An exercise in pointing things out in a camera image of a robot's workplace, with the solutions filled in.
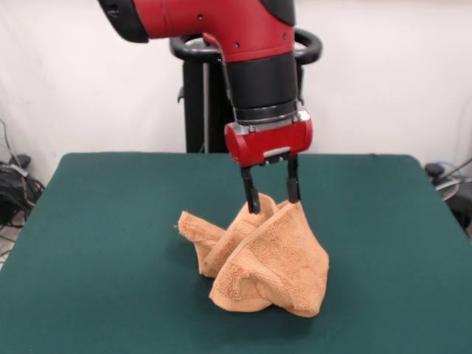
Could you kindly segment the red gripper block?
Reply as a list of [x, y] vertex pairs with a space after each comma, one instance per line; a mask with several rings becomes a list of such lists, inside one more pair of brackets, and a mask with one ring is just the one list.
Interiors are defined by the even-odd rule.
[[298, 122], [289, 122], [279, 126], [263, 128], [256, 125], [254, 130], [249, 125], [229, 123], [224, 128], [226, 147], [232, 159], [242, 167], [240, 173], [246, 194], [248, 211], [259, 214], [260, 199], [251, 176], [251, 168], [264, 164], [274, 156], [288, 154], [287, 189], [288, 200], [295, 204], [300, 200], [298, 156], [306, 151], [312, 142], [313, 125], [311, 118]]

